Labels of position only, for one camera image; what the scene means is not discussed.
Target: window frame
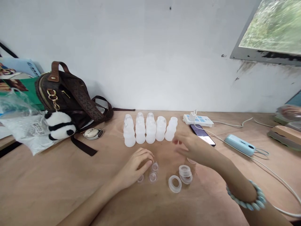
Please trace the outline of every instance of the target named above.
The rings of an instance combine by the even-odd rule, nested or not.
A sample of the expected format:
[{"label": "window frame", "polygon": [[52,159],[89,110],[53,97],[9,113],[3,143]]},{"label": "window frame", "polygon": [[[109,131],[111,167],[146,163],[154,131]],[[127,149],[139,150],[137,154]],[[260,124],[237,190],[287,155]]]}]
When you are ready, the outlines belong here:
[{"label": "window frame", "polygon": [[239,44],[241,43],[241,40],[244,37],[262,0],[254,1],[255,6],[247,20],[246,25],[242,30],[242,33],[238,38],[238,41],[230,55],[230,59],[258,61],[271,64],[294,65],[301,67],[301,55],[298,54],[279,53],[273,51],[263,51],[259,49],[239,47]]}]

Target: white wall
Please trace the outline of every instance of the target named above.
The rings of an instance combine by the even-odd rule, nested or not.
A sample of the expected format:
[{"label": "white wall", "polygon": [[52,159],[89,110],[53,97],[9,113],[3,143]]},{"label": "white wall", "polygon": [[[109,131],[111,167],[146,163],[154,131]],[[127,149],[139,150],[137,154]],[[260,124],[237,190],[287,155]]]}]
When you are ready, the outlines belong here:
[{"label": "white wall", "polygon": [[65,62],[115,107],[274,112],[299,91],[301,70],[229,59],[253,4],[2,0],[0,39],[44,71]]}]

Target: bracelet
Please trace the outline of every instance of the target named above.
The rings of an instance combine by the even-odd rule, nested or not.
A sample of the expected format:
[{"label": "bracelet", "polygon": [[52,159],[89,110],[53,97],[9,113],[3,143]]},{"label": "bracelet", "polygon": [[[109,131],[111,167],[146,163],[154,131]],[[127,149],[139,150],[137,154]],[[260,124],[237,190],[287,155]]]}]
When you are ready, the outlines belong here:
[{"label": "bracelet", "polygon": [[254,209],[255,210],[260,210],[260,209],[265,209],[265,203],[267,202],[266,201],[266,197],[265,195],[263,194],[262,190],[260,189],[260,187],[258,187],[257,184],[255,184],[253,181],[249,180],[251,182],[251,184],[254,186],[254,188],[256,189],[256,192],[257,192],[257,199],[255,202],[252,202],[252,203],[246,203],[246,202],[243,202],[241,200],[239,200],[238,198],[236,198],[229,190],[228,188],[228,185],[226,185],[226,189],[227,189],[227,192],[228,192],[228,195],[238,204],[238,205],[241,205],[243,208],[245,209],[249,209],[251,211],[253,211]]}]

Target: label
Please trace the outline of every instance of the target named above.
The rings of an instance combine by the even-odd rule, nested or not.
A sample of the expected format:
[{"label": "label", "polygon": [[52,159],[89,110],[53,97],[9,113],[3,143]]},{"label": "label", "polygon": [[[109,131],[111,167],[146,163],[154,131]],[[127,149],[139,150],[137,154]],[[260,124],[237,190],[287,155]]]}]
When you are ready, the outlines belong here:
[{"label": "label", "polygon": [[44,131],[41,123],[37,122],[37,123],[32,124],[31,126],[35,129],[35,133],[37,135],[44,135],[45,134],[45,131]]}]

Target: plastic bag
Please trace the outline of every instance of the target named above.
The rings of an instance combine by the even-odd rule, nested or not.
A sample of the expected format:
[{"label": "plastic bag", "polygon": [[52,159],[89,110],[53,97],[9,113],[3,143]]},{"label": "plastic bag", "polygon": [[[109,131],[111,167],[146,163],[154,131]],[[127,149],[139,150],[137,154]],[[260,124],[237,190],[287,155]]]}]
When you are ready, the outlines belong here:
[{"label": "plastic bag", "polygon": [[25,93],[12,88],[7,95],[0,96],[0,114],[2,119],[38,115],[39,111],[34,108],[34,104],[30,102]]},{"label": "plastic bag", "polygon": [[301,121],[301,107],[294,105],[283,105],[277,111],[286,119],[291,121]]},{"label": "plastic bag", "polygon": [[40,153],[61,140],[52,141],[44,115],[0,118],[0,122],[8,128],[16,141],[25,144],[33,155]]}]

